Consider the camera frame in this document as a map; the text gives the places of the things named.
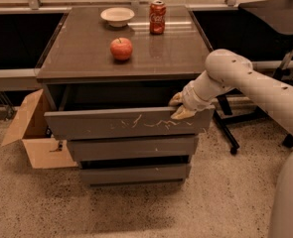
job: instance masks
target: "open cardboard box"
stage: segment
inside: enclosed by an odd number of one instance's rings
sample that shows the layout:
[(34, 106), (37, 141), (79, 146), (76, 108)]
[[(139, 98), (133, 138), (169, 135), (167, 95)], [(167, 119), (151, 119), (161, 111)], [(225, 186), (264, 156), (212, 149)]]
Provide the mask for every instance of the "open cardboard box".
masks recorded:
[(2, 146), (22, 140), (34, 169), (77, 167), (67, 148), (67, 141), (46, 138), (47, 123), (44, 114), (50, 111), (49, 102), (38, 90), (25, 97), (10, 124)]

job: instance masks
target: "bowl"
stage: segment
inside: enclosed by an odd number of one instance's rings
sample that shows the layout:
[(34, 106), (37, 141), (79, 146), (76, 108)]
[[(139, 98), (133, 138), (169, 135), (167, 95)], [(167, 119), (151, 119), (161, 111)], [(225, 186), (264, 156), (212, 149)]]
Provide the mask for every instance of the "bowl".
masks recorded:
[(109, 8), (100, 14), (103, 20), (106, 20), (108, 24), (115, 28), (124, 27), (128, 21), (135, 16), (135, 13), (128, 8)]

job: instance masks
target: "drawer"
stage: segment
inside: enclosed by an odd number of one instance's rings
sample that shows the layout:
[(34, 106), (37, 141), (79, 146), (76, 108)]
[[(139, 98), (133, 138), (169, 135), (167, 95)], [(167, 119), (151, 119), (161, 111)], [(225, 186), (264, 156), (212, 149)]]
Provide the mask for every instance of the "drawer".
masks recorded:
[(146, 181), (184, 180), (189, 176), (189, 164), (129, 167), (118, 169), (82, 170), (80, 177), (87, 184), (115, 184)]
[(58, 140), (198, 134), (208, 130), (214, 108), (173, 120), (176, 107), (124, 108), (45, 113)]
[(76, 162), (193, 155), (197, 136), (142, 137), (112, 140), (68, 141)]

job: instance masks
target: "soda can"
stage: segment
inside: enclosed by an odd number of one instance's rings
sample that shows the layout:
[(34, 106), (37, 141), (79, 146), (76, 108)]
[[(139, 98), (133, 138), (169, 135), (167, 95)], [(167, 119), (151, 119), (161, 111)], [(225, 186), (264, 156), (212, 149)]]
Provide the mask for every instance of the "soda can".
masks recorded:
[(155, 0), (149, 8), (149, 32), (161, 35), (165, 31), (166, 5), (163, 1)]

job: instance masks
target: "apple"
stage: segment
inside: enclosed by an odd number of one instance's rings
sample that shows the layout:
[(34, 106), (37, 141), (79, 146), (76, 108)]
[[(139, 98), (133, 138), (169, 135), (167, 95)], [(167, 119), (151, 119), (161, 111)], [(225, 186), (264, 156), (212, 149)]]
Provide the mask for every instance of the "apple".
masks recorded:
[(110, 43), (110, 51), (116, 60), (128, 60), (133, 53), (133, 46), (127, 38), (120, 37)]

